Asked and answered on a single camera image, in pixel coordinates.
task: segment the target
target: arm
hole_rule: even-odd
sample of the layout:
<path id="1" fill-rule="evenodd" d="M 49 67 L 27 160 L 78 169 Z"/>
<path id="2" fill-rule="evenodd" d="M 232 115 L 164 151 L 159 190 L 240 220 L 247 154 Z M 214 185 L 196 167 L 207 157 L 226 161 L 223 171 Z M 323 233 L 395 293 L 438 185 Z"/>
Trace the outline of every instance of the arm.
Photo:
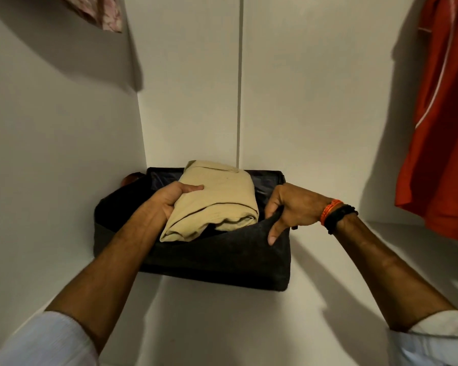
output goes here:
<path id="1" fill-rule="evenodd" d="M 141 205 L 104 251 L 61 290 L 46 311 L 76 320 L 102 351 L 147 253 L 182 193 L 203 186 L 174 182 Z"/>
<path id="2" fill-rule="evenodd" d="M 284 210 L 269 233 L 269 244 L 272 245 L 286 228 L 317 222 L 331 201 L 329 197 L 292 184 L 277 186 L 265 209 L 265 216 L 273 215 L 281 205 Z M 334 236 L 357 266 L 392 330 L 406 332 L 434 313 L 455 309 L 380 241 L 357 215 L 347 215 L 338 222 Z"/>

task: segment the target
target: orange bracelet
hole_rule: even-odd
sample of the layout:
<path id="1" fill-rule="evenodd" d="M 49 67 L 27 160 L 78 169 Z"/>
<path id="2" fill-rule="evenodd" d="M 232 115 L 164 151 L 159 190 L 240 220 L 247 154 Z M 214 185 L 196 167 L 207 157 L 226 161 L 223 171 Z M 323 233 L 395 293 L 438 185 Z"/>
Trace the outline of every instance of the orange bracelet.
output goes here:
<path id="1" fill-rule="evenodd" d="M 324 226 L 324 221 L 326 220 L 327 216 L 329 215 L 329 212 L 331 211 L 331 209 L 333 209 L 335 206 L 337 206 L 340 203 L 342 203 L 342 201 L 340 201 L 338 199 L 333 199 L 333 201 L 330 202 L 326 206 L 326 208 L 324 208 L 324 211 L 322 212 L 321 218 L 320 218 L 321 225 Z"/>

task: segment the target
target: pink floral garment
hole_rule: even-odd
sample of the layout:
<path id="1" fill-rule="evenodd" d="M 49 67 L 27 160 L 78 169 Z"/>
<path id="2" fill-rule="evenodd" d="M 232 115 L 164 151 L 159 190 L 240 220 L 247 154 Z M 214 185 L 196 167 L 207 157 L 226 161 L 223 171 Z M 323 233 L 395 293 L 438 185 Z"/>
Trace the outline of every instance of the pink floral garment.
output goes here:
<path id="1" fill-rule="evenodd" d="M 122 32 L 122 15 L 116 0 L 65 0 L 90 23 L 104 31 Z"/>

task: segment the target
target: bracelet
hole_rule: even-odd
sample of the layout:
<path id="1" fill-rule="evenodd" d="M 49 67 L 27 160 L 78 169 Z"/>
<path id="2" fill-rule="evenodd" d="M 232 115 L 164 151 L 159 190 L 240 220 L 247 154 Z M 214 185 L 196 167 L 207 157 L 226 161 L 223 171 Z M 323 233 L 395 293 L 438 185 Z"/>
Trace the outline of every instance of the bracelet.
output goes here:
<path id="1" fill-rule="evenodd" d="M 345 215 L 351 213 L 356 213 L 356 215 L 358 215 L 358 211 L 354 207 L 344 204 L 342 207 L 337 208 L 333 213 L 329 214 L 324 221 L 324 227 L 327 228 L 328 233 L 332 235 L 336 231 L 337 223 L 341 221 Z"/>
<path id="2" fill-rule="evenodd" d="M 337 206 L 338 204 L 342 203 L 342 201 L 338 200 L 338 199 L 333 199 L 332 202 L 330 202 L 326 208 L 324 208 L 322 214 L 321 214 L 321 218 L 320 218 L 320 222 L 321 222 L 321 225 L 324 226 L 324 221 L 326 220 L 327 216 L 329 215 L 329 212 L 331 211 L 331 209 L 333 209 L 335 206 Z"/>

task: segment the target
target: rolled-up sleeve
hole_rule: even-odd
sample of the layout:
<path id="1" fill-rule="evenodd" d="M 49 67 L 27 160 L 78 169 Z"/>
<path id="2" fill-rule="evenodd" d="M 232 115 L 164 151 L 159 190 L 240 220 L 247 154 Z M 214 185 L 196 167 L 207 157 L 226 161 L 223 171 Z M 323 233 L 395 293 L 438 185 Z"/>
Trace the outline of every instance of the rolled-up sleeve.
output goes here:
<path id="1" fill-rule="evenodd" d="M 458 366 L 458 311 L 422 320 L 409 333 L 389 332 L 391 366 Z"/>
<path id="2" fill-rule="evenodd" d="M 93 342 L 71 317 L 44 312 L 31 319 L 0 349 L 0 366 L 95 366 Z"/>

